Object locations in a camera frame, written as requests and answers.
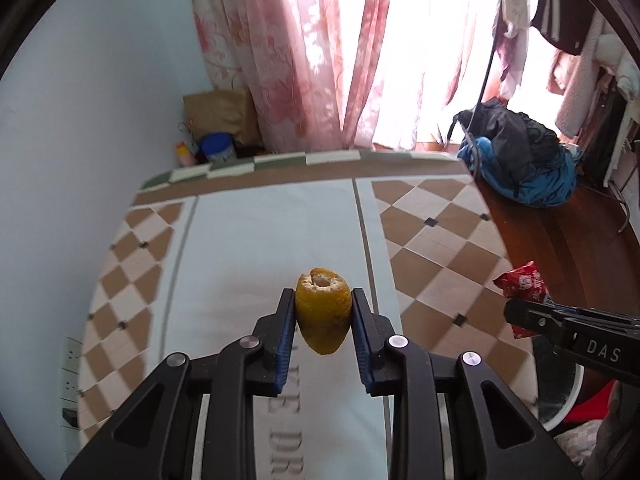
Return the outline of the red snack wrapper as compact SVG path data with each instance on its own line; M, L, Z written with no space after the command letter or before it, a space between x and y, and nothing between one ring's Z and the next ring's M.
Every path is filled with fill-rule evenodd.
M549 289L533 261L499 275L494 279L494 285L506 299L521 299L537 304L548 304L551 300Z

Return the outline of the yellow lemon peel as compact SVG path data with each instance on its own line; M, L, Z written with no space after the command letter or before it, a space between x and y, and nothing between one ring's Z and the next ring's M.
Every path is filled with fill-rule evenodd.
M341 275L314 268L302 274L294 292L297 324L308 346L320 356L337 352L352 319L352 292Z

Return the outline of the white round trash bin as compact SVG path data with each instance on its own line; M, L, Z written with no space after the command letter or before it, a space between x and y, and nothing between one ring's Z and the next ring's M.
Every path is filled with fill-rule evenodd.
M545 430L552 432L575 405L585 371L581 365L555 353L552 344L543 336L533 338L533 356L538 420Z

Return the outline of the red blanket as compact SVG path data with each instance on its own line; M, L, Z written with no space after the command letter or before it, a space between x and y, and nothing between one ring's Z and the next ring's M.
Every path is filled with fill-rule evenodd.
M611 380L590 399L574 405L564 417L564 424L581 425L590 420L604 419L608 414L608 402L610 402L614 384L614 380Z

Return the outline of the pastel checkered bedsheet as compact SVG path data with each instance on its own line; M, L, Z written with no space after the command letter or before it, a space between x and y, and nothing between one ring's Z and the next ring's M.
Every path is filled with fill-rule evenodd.
M554 438L570 461L578 468L585 467L597 443L597 436L602 419L590 420L562 432Z

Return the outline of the blue clothes pile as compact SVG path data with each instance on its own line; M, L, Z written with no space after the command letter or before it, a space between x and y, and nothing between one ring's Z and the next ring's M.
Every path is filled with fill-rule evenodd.
M493 98L455 114L449 129L457 127L463 132L458 158L502 196L529 207L549 208L563 205L573 195L574 157L540 122Z

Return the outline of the checkered brown table cloth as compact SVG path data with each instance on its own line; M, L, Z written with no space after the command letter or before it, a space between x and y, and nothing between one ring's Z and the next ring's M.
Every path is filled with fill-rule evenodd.
M359 288L396 333L429 352L477 353L529 408L538 400L532 345L503 317L506 246L469 174L456 164L417 176L337 177L306 157L310 181L250 185L131 208L107 252L90 307L78 382L88 443L168 354L214 354L252 333L290 290L310 312Z

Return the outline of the metal clothes rack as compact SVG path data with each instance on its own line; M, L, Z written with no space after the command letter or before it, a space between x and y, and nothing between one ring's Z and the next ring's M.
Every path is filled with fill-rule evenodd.
M596 182L603 185L615 184L624 199L631 202L639 197L639 187L631 182L639 174L639 165L631 160L631 154L639 151L639 145L633 144L632 139L639 136L639 99L634 102L623 101L623 118L616 120L612 127L606 127L602 136L597 136L591 123L597 119L597 100L602 98L607 84L616 84L615 79L605 70L601 70L597 90L594 92L593 111L589 114L586 124L578 136L568 138L553 126L546 127L554 130L563 137L565 143L580 146L582 154L602 155L604 157L604 176L597 177ZM615 87L615 93L622 96Z

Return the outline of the hanging clothes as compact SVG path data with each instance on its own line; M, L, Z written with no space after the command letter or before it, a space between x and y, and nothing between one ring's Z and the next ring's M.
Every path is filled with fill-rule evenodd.
M530 0L527 58L508 107L578 136L593 111L601 70L623 101L639 99L639 67L623 41L588 0Z

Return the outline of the blue lidded jar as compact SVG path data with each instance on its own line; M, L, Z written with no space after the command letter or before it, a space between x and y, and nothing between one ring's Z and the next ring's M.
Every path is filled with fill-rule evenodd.
M230 133L209 133L207 136L202 137L200 148L210 162L226 162L236 157Z

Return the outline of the brown paper bag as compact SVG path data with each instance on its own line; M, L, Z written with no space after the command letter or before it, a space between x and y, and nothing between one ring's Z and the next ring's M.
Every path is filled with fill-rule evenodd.
M183 97L186 126L195 140L229 133L243 146L262 145L253 98L247 89L215 89Z

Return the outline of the pink floral curtain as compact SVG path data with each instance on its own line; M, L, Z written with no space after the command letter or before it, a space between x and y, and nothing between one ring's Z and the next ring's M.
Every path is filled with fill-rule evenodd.
M499 0L192 0L210 82L276 153L431 148L469 107Z

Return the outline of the wall power socket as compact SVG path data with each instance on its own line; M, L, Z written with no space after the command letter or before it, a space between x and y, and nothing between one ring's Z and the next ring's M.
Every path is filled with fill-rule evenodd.
M61 417L66 426L78 429L78 380L81 343L67 337L63 344L60 391Z

